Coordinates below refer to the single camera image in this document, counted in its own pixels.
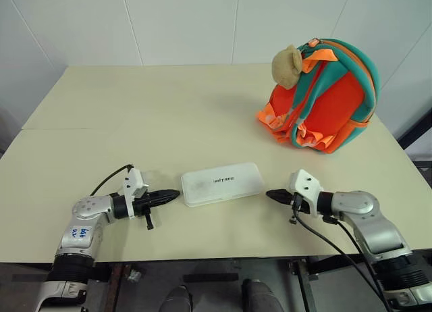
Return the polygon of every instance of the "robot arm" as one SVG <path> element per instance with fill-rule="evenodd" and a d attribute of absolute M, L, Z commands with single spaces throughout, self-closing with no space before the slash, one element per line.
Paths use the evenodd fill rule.
<path fill-rule="evenodd" d="M 299 211 L 314 217 L 322 214 L 324 220 L 333 217 L 353 228 L 354 237 L 391 307 L 411 309 L 432 305 L 432 282 L 417 264 L 397 227 L 381 213 L 373 195 L 362 191 L 323 192 L 319 181 L 304 170 L 291 175 L 288 192 L 293 194 L 290 204 Z M 270 190 L 267 194 L 277 201 L 284 197 L 281 190 Z"/>
<path fill-rule="evenodd" d="M 92 276 L 103 228 L 124 217 L 145 216 L 153 229 L 150 208 L 175 199 L 177 190 L 147 192 L 138 169 L 131 168 L 124 180 L 124 194 L 89 196 L 72 209 L 72 219 L 61 238 L 47 280 L 39 290 L 36 312 L 87 312 L 79 307 L 86 300 L 87 282 Z"/>

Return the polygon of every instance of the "grout line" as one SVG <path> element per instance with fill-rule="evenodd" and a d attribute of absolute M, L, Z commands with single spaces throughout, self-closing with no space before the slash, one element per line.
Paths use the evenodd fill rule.
<path fill-rule="evenodd" d="M 236 1 L 236 12 L 234 13 L 234 35 L 232 38 L 231 64 L 234 62 L 234 47 L 236 46 L 238 1 L 239 0 Z"/>
<path fill-rule="evenodd" d="M 53 62 L 51 61 L 51 59 L 49 58 L 47 52 L 43 49 L 42 45 L 39 43 L 38 39 L 36 38 L 36 35 L 34 35 L 32 29 L 30 28 L 30 26 L 28 25 L 26 19 L 24 18 L 24 16 L 22 15 L 21 11 L 18 9 L 18 6 L 16 5 L 14 0 L 10 0 L 13 7 L 15 8 L 15 10 L 18 12 L 18 15 L 21 17 L 21 20 L 23 21 L 24 25 L 27 27 L 28 31 L 30 32 L 30 35 L 32 36 L 32 38 L 34 39 L 34 42 L 38 45 L 39 49 L 42 51 L 43 55 L 47 58 L 49 65 L 53 68 L 54 71 L 58 71 L 54 65 Z"/>
<path fill-rule="evenodd" d="M 331 34 L 330 34 L 330 37 L 331 37 L 331 38 L 333 38 L 333 34 L 335 34 L 336 27 L 337 27 L 338 24 L 339 24 L 340 18 L 342 17 L 342 13 L 344 12 L 347 3 L 348 3 L 348 0 L 345 0 L 344 6 L 342 7 L 342 9 L 341 9 L 341 11 L 340 11 L 340 14 L 339 14 L 339 17 L 338 17 L 337 20 L 336 20 L 336 24 L 335 24 L 335 26 L 333 27 L 333 30 L 331 31 Z"/>
<path fill-rule="evenodd" d="M 390 81 L 390 79 L 392 79 L 392 77 L 394 76 L 394 74 L 398 71 L 398 69 L 400 68 L 400 66 L 404 63 L 405 59 L 409 56 L 409 54 L 411 53 L 411 51 L 416 47 L 417 43 L 419 43 L 419 41 L 421 40 L 421 38 L 423 37 L 423 35 L 426 34 L 426 32 L 429 29 L 429 27 L 431 27 L 431 24 L 432 24 L 432 22 L 429 22 L 429 25 L 421 33 L 420 37 L 413 44 L 413 46 L 411 46 L 410 50 L 407 52 L 407 54 L 405 54 L 405 56 L 402 58 L 401 62 L 398 64 L 398 66 L 396 66 L 395 70 L 393 70 L 393 72 L 391 73 L 390 77 L 382 84 L 382 87 L 380 88 L 380 90 L 383 90 L 384 87 L 385 87 L 385 85 Z"/>
<path fill-rule="evenodd" d="M 126 8 L 126 14 L 128 15 L 130 28 L 132 29 L 132 34 L 134 35 L 134 41 L 135 41 L 135 45 L 136 45 L 136 50 L 138 51 L 138 55 L 140 56 L 141 65 L 143 66 L 144 65 L 144 61 L 142 60 L 140 47 L 138 46 L 138 41 L 136 40 L 136 34 L 135 34 L 134 25 L 132 25 L 132 20 L 130 19 L 129 5 L 128 5 L 128 2 L 126 0 L 123 0 L 123 2 L 124 2 L 124 7 Z"/>

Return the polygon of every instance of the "white wall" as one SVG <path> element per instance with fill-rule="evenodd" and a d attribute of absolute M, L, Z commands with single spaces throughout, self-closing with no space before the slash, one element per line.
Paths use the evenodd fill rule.
<path fill-rule="evenodd" d="M 432 0 L 0 0 L 0 147 L 68 65 L 270 62 L 314 36 L 352 43 L 377 64 L 377 113 L 398 137 L 432 106 L 431 7 Z"/>

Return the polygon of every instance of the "black cable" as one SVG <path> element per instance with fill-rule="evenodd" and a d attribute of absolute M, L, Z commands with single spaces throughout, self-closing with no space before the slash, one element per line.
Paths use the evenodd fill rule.
<path fill-rule="evenodd" d="M 345 228 L 345 226 L 342 223 L 340 223 L 339 221 L 337 221 L 337 224 L 338 224 L 338 226 L 340 226 L 342 228 L 342 230 L 346 233 L 346 235 L 348 236 L 348 238 L 350 238 L 352 244 L 356 247 L 357 251 L 362 255 L 363 260 L 364 260 L 364 264 L 366 265 L 366 268 L 367 268 L 367 270 L 369 271 L 369 273 L 370 273 L 370 275 L 372 277 L 373 283 L 375 284 L 375 286 L 377 287 L 377 289 L 378 289 L 378 291 L 380 293 L 381 300 L 383 301 L 383 303 L 385 305 L 385 308 L 387 309 L 387 311 L 391 312 L 392 310 L 390 309 L 390 306 L 388 305 L 388 302 L 387 302 L 387 300 L 384 297 L 383 290 L 380 287 L 377 278 L 375 277 L 375 273 L 373 272 L 372 266 L 366 260 L 365 255 L 363 255 L 362 249 L 358 246 L 357 241 L 354 239 L 354 237 L 351 235 L 351 233 L 348 231 L 348 229 Z"/>
<path fill-rule="evenodd" d="M 332 243 L 332 241 L 327 239 L 324 235 L 315 231 L 310 226 L 308 226 L 306 223 L 304 223 L 302 221 L 302 219 L 300 219 L 298 217 L 298 210 L 293 210 L 293 212 L 294 212 L 294 216 L 300 222 L 300 224 L 303 226 L 303 228 L 305 228 L 309 232 L 313 233 L 315 236 L 318 236 L 321 240 L 324 240 L 327 244 L 332 246 L 339 254 L 341 254 L 343 257 L 345 257 L 350 262 L 350 264 L 356 269 L 356 271 L 358 271 L 358 273 L 362 276 L 362 278 L 365 280 L 365 282 L 371 287 L 373 292 L 381 299 L 379 292 L 373 287 L 372 283 L 366 278 L 366 276 L 363 274 L 363 272 L 360 270 L 360 268 L 357 266 L 355 261 L 352 260 L 352 258 L 350 256 L 348 256 L 345 252 L 343 252 L 338 246 L 336 246 L 334 243 Z"/>
<path fill-rule="evenodd" d="M 109 175 L 108 177 L 106 177 L 104 180 L 102 180 L 102 182 L 99 185 L 97 185 L 97 187 L 94 189 L 94 191 L 92 191 L 92 193 L 90 194 L 90 196 L 93 196 L 94 194 L 96 194 L 96 192 L 100 189 L 100 187 L 102 187 L 104 185 L 104 183 L 106 183 L 112 177 L 114 177 L 115 175 L 117 175 L 119 172 L 121 172 L 122 170 L 125 170 L 125 169 L 128 169 L 128 171 L 130 171 L 133 167 L 134 167 L 133 165 L 124 165 L 123 167 L 115 170 L 111 175 Z"/>

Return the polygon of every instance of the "white box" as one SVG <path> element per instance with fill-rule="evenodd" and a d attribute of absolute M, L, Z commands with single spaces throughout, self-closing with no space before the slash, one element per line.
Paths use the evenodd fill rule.
<path fill-rule="evenodd" d="M 182 187 L 185 204 L 193 207 L 258 194 L 264 182 L 257 165 L 248 162 L 186 172 Z"/>

